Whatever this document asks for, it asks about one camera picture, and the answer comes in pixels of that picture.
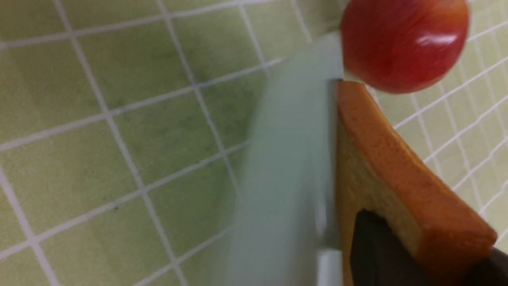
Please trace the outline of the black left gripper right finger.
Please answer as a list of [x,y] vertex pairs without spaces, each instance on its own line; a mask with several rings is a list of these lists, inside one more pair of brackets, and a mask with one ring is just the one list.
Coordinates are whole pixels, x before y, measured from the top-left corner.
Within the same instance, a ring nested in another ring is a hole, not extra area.
[[466,274],[463,286],[506,286],[508,255],[493,248],[488,258],[474,265]]

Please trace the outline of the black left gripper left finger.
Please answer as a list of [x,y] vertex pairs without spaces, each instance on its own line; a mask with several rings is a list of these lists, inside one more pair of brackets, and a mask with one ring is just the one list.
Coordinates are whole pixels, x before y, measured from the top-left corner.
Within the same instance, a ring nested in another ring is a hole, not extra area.
[[381,216],[357,213],[350,252],[355,286],[431,286],[433,282]]

